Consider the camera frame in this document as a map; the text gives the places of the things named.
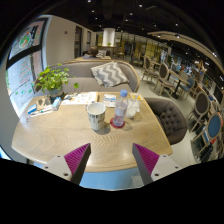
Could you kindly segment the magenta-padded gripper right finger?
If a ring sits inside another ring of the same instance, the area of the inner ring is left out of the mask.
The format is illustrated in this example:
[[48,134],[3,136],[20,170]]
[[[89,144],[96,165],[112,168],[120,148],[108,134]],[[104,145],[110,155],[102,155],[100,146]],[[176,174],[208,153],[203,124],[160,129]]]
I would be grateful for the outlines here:
[[167,154],[158,155],[136,143],[133,144],[132,153],[144,185],[181,170],[181,167]]

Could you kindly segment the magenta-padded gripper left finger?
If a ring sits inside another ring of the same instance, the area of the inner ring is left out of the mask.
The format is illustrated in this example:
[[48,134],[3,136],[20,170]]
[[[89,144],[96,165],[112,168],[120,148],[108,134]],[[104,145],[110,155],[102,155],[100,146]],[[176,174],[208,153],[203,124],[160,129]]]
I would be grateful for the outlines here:
[[66,155],[54,156],[43,167],[43,170],[79,185],[90,154],[91,144],[87,143]]

